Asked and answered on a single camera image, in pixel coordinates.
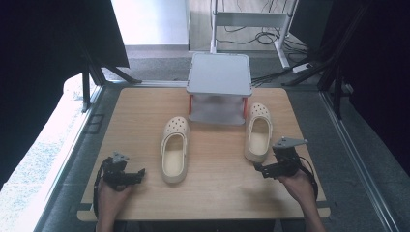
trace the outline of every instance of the human hand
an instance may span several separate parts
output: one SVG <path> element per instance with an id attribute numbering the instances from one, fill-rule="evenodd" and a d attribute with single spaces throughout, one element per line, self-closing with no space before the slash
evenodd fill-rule
<path id="1" fill-rule="evenodd" d="M 279 176 L 277 179 L 284 184 L 289 194 L 298 201 L 299 204 L 306 205 L 307 203 L 315 203 L 314 191 L 310 179 L 301 169 L 291 177 Z"/>
<path id="2" fill-rule="evenodd" d="M 313 186 L 308 175 L 301 169 L 291 177 L 280 176 L 277 179 L 284 184 L 289 194 L 301 205 L 305 216 L 307 231 L 326 231 L 316 207 Z"/>
<path id="3" fill-rule="evenodd" d="M 123 209 L 132 192 L 132 186 L 122 187 L 121 191 L 112 189 L 103 179 L 99 183 L 99 221 L 97 232 L 112 232 L 115 218 Z"/>

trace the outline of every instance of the wooden table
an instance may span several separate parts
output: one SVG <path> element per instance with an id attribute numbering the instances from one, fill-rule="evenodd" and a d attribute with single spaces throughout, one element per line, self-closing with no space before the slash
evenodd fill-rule
<path id="1" fill-rule="evenodd" d="M 126 172 L 146 168 L 142 183 L 134 186 L 132 197 L 118 219 L 302 218 L 299 204 L 284 186 L 272 178 L 264 179 L 245 158 L 245 125 L 190 122 L 187 177 L 177 185 L 162 180 L 162 130 L 174 116 L 188 118 L 188 101 L 185 88 L 124 89 L 81 203 L 92 203 L 97 171 L 102 161 L 116 151 L 130 157 Z M 253 102 L 261 102 L 270 109 L 274 142 L 282 136 L 303 138 L 283 89 L 253 89 L 249 105 Z M 296 150 L 312 163 L 306 145 Z M 276 162 L 272 154 L 271 151 L 264 165 Z M 318 202 L 324 202 L 326 198 L 317 181 Z M 327 217 L 330 209 L 319 208 L 319 214 Z M 78 211 L 77 216 L 84 221 L 96 220 L 92 209 Z"/>

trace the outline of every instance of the white rack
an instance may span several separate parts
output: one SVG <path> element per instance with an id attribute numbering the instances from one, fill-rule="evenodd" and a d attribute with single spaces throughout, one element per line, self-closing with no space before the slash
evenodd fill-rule
<path id="1" fill-rule="evenodd" d="M 280 37 L 275 41 L 275 48 L 284 69 L 289 69 L 289 63 L 282 50 L 283 41 L 290 27 L 297 0 L 292 1 L 292 5 L 287 14 L 273 13 L 231 13 L 218 12 L 218 0 L 214 1 L 212 11 L 212 39 L 211 53 L 217 53 L 217 27 L 218 26 L 247 26 L 247 27 L 275 27 L 280 28 Z"/>

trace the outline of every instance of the black curtain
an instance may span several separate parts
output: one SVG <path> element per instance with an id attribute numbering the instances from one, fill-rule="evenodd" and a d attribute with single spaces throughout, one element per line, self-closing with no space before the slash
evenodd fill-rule
<path id="1" fill-rule="evenodd" d="M 410 4 L 373 0 L 343 56 L 358 112 L 410 174 Z"/>
<path id="2" fill-rule="evenodd" d="M 33 144 L 84 58 L 128 67 L 110 0 L 2 1 L 0 186 Z"/>

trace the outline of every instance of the clog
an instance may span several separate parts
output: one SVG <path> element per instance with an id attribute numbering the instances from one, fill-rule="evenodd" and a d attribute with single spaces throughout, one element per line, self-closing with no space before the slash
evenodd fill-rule
<path id="1" fill-rule="evenodd" d="M 253 103 L 246 120 L 245 157 L 252 162 L 263 162 L 271 147 L 272 121 L 269 109 Z"/>
<path id="2" fill-rule="evenodd" d="M 184 117 L 174 117 L 163 129 L 161 143 L 162 178 L 169 184 L 183 181 L 187 175 L 187 151 L 190 126 Z"/>

